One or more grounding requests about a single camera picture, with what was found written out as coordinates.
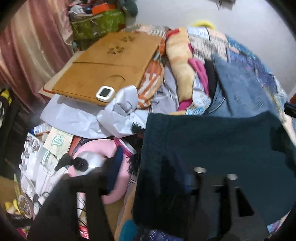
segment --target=white cable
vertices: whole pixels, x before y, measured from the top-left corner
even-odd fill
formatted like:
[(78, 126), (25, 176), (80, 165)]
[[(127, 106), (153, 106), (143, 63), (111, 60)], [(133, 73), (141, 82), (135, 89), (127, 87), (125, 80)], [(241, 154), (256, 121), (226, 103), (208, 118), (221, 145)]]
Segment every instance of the white cable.
[(42, 166), (42, 168), (43, 168), (43, 171), (46, 173), (46, 175), (48, 175), (48, 176), (53, 176), (53, 175), (56, 173), (55, 168), (56, 168), (56, 166), (57, 166), (57, 164), (58, 164), (58, 162), (59, 162), (59, 158), (56, 157), (54, 154), (52, 154), (52, 155), (54, 156), (54, 158), (57, 159), (57, 162), (56, 162), (56, 164), (55, 164), (53, 170), (52, 170), (51, 172), (49, 172), (48, 169), (45, 170), (45, 166), (44, 166), (44, 165), (45, 165), (45, 162), (48, 160), (50, 154), (52, 154), (52, 153), (51, 153), (49, 150), (47, 150), (47, 152), (44, 154), (44, 156), (43, 156), (43, 158), (42, 158), (41, 166)]

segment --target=green box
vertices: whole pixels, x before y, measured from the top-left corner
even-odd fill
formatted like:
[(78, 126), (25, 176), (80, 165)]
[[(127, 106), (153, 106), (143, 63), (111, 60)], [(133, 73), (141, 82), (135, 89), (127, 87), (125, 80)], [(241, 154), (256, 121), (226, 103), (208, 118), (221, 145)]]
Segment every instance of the green box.
[(74, 41), (80, 50), (86, 50), (99, 38), (110, 32), (118, 32), (126, 25), (124, 13), (120, 9), (80, 18), (81, 20), (71, 21)]

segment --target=pink curtain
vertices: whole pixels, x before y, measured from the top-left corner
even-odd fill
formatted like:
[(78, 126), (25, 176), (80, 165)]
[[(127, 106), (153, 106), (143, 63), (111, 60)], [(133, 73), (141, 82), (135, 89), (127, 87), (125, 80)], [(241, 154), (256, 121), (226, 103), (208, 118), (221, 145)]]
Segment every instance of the pink curtain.
[(30, 110), (38, 93), (73, 55), (70, 0), (27, 0), (0, 35), (0, 82)]

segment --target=beige pillow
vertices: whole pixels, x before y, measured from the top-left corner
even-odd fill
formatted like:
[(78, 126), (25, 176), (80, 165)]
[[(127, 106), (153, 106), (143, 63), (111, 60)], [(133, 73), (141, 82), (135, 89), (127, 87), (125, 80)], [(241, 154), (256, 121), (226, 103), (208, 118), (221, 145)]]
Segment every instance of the beige pillow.
[(179, 102), (192, 98), (194, 70), (188, 64), (192, 53), (188, 47), (189, 38), (186, 28), (179, 28), (180, 32), (170, 36), (166, 42), (166, 53), (170, 61), (172, 72), (177, 80)]
[(170, 113), (170, 115), (186, 115), (186, 110), (179, 110), (176, 112)]
[(136, 185), (134, 186), (133, 190), (131, 191), (131, 193), (128, 196), (128, 199), (126, 201), (126, 205), (124, 207), (124, 212), (123, 212), (121, 222), (115, 230), (115, 234), (114, 234), (115, 241), (119, 241), (120, 232), (121, 232), (121, 229), (122, 229), (124, 223), (127, 220), (130, 220), (133, 218), (132, 209), (133, 209), (133, 201), (135, 199), (135, 193), (136, 193)]

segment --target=navy fabric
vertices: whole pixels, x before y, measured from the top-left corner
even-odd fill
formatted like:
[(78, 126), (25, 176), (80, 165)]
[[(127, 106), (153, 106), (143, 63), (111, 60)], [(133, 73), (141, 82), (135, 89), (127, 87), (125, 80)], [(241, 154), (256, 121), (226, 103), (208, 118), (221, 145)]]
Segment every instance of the navy fabric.
[(183, 239), (168, 235), (159, 230), (143, 229), (133, 241), (183, 241)]
[(111, 192), (114, 189), (115, 186), (115, 182), (119, 173), (119, 169), (121, 167), (121, 163), (123, 160), (123, 149), (121, 146), (117, 147), (117, 150), (114, 154), (114, 157), (109, 158), (112, 160), (110, 160), (111, 166), (109, 169), (107, 169), (107, 191)]
[(185, 237), (194, 167), (209, 175), (235, 173), (266, 225), (296, 200), (293, 144), (270, 112), (251, 118), (150, 114), (144, 135), (133, 220)]

